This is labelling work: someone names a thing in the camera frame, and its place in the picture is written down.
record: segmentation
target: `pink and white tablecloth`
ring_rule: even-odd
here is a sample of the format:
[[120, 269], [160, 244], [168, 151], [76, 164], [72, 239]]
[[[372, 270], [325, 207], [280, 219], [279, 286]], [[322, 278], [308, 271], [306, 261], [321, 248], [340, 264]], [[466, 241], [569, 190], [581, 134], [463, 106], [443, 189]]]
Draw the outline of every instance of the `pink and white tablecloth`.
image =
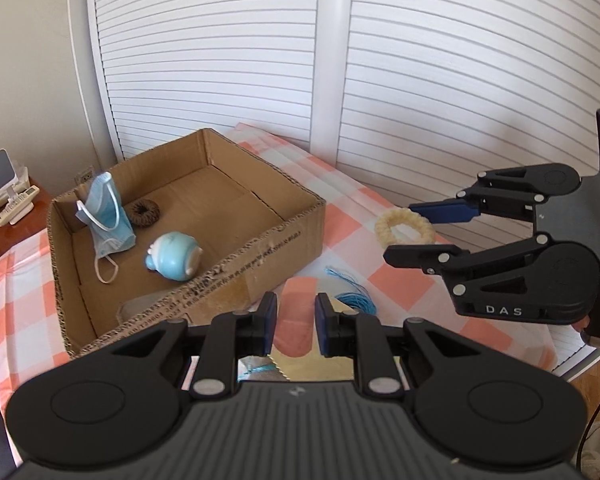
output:
[[[378, 193], [257, 128], [240, 124], [226, 136], [327, 201], [322, 256], [298, 276], [320, 280], [324, 269], [333, 267], [369, 291], [383, 324], [401, 325], [408, 316], [424, 317], [530, 364], [547, 370], [554, 367], [555, 346], [546, 326], [460, 317], [439, 277], [385, 264], [374, 224], [393, 205]], [[314, 294], [316, 281], [306, 282]], [[292, 309], [282, 309], [281, 304], [283, 312], [292, 313]], [[40, 232], [0, 259], [1, 410], [20, 384], [67, 360], [56, 314], [48, 239], [46, 232]]]

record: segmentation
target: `silver screw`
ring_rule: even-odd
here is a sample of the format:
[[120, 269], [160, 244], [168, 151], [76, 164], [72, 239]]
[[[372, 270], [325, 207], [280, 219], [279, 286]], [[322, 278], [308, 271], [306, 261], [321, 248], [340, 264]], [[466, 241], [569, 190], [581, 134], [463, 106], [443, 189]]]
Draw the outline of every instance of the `silver screw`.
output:
[[402, 385], [391, 377], [376, 377], [369, 381], [369, 389], [375, 394], [394, 394]]
[[204, 396], [221, 394], [224, 392], [224, 383], [218, 379], [200, 379], [193, 385], [193, 391]]

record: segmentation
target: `open cardboard box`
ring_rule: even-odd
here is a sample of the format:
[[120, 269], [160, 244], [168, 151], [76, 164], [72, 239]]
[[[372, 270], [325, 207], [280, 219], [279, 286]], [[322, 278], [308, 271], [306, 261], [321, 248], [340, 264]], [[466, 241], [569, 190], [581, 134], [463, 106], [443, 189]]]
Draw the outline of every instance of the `open cardboard box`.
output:
[[[135, 246], [112, 254], [120, 270], [106, 285], [94, 272], [91, 232], [75, 217], [75, 203], [86, 200], [89, 184], [53, 200], [48, 234], [56, 306], [71, 357], [170, 317], [206, 324], [220, 312], [247, 308], [322, 251], [324, 200], [211, 129], [109, 171], [123, 205], [149, 198], [160, 207], [160, 219], [134, 228]], [[196, 277], [183, 285], [144, 266], [149, 245], [170, 231], [193, 236], [204, 251]], [[99, 264], [106, 278], [110, 265]], [[168, 288], [174, 290], [118, 325], [123, 303]]]

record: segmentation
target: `brown hair tie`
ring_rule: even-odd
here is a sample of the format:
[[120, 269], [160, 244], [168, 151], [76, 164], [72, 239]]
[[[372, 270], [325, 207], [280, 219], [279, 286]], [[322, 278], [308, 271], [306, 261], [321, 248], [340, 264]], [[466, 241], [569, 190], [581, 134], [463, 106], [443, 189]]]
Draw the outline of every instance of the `brown hair tie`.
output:
[[128, 204], [125, 211], [131, 224], [136, 227], [149, 227], [160, 218], [160, 208], [157, 203], [147, 198]]

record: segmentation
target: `blue face mask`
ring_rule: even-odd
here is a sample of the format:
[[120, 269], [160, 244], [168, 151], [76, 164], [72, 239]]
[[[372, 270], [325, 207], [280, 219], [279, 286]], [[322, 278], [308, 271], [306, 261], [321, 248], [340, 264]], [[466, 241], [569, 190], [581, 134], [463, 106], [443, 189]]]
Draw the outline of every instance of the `blue face mask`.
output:
[[[93, 237], [96, 253], [93, 266], [102, 283], [111, 283], [118, 275], [118, 264], [109, 255], [126, 251], [136, 244], [136, 235], [121, 204], [120, 195], [108, 171], [93, 179], [87, 203], [81, 200], [76, 203], [78, 212], [75, 215], [89, 226]], [[109, 280], [103, 280], [100, 275], [98, 260], [101, 258], [109, 260], [114, 267]]]

